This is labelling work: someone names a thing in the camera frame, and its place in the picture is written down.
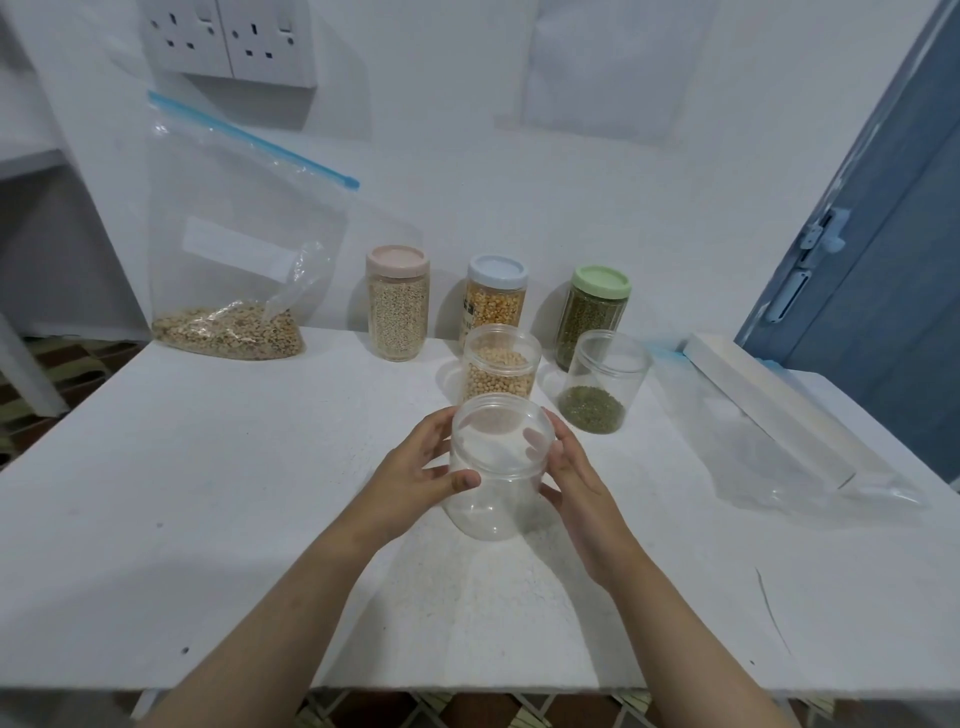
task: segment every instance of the electrical outlet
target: electrical outlet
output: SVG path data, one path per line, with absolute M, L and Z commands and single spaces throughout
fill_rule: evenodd
M 160 67 L 232 78 L 216 0 L 139 0 L 143 40 Z
M 307 0 L 219 0 L 233 78 L 317 85 Z

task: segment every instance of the transparent container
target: transparent container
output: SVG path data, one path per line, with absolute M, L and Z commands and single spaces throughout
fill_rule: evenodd
M 616 432 L 653 364 L 632 336 L 586 331 L 577 342 L 557 408 L 585 432 Z
M 630 300 L 630 280 L 604 265 L 582 265 L 573 273 L 557 329 L 557 366 L 566 371 L 580 334 L 595 328 L 616 330 Z
M 486 324 L 520 323 L 527 295 L 527 267 L 505 255 L 477 255 L 467 269 L 464 317 L 460 325 L 460 346 L 467 334 Z
M 480 485 L 444 501 L 450 520 L 481 541 L 549 522 L 550 506 L 538 488 L 553 440 L 543 410 L 522 397 L 492 394 L 464 404 L 453 418 L 450 469 L 477 471 Z
M 506 324 L 487 324 L 464 342 L 460 402 L 491 392 L 530 397 L 542 349 L 537 337 Z
M 414 358 L 426 340 L 430 260 L 406 245 L 383 245 L 367 254 L 370 340 L 390 361 Z

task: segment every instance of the white label on bag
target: white label on bag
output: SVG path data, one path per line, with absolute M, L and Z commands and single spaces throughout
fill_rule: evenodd
M 287 282 L 290 269 L 297 260 L 297 251 L 223 228 L 199 217 L 187 218 L 183 249 L 215 263 L 266 276 L 279 283 Z

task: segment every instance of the forearm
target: forearm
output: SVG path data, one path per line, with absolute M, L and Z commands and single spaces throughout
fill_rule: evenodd
M 780 710 L 637 546 L 610 589 L 669 728 L 786 728 Z
M 372 557 L 327 529 L 144 719 L 147 728 L 267 728 L 293 719 Z

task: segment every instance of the grain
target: grain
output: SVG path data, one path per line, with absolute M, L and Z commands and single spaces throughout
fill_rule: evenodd
M 484 324 L 509 324 L 512 327 L 519 324 L 526 294 L 525 288 L 517 291 L 498 291 L 467 279 L 464 318 L 460 326 L 460 346 L 464 345 L 467 334 Z
M 501 367 L 527 368 L 530 364 L 523 354 L 508 349 L 486 347 L 478 349 L 476 356 L 481 361 Z M 467 364 L 463 401 L 490 392 L 506 392 L 518 397 L 530 397 L 530 392 L 534 388 L 535 375 L 536 372 L 522 372 L 522 374 L 518 373 L 516 375 L 494 374 L 470 362 Z
M 188 352 L 226 359 L 282 359 L 303 351 L 303 338 L 290 311 L 263 321 L 260 303 L 223 308 L 185 308 L 154 319 L 157 341 Z
M 627 299 L 608 301 L 571 286 L 557 331 L 557 366 L 564 371 L 570 368 L 577 339 L 584 331 L 616 329 L 626 306 Z
M 370 338 L 385 359 L 406 361 L 426 340 L 430 279 L 368 279 Z
M 582 385 L 563 391 L 557 408 L 572 425 L 598 435 L 616 432 L 627 415 L 626 408 L 605 389 Z

